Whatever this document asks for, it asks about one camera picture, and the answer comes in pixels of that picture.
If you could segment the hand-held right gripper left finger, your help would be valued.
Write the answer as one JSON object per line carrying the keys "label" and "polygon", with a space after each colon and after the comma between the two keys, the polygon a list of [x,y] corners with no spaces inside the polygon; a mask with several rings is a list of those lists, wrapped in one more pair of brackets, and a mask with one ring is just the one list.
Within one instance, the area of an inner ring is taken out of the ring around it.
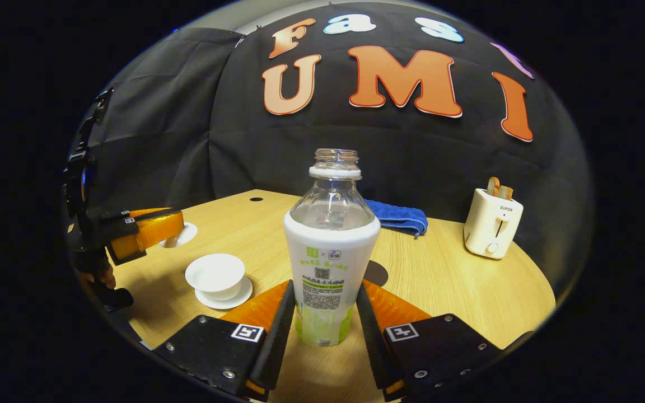
{"label": "hand-held right gripper left finger", "polygon": [[206,387],[242,401],[267,401],[278,383],[294,309],[289,280],[221,318],[195,317],[154,353]]}

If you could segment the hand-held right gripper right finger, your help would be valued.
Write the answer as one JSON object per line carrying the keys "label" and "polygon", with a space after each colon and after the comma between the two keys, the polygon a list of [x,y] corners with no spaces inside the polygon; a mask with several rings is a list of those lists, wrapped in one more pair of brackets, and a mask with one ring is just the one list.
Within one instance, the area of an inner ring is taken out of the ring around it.
{"label": "hand-held right gripper right finger", "polygon": [[357,309],[386,402],[422,402],[486,369],[503,350],[452,313],[431,316],[364,280]]}

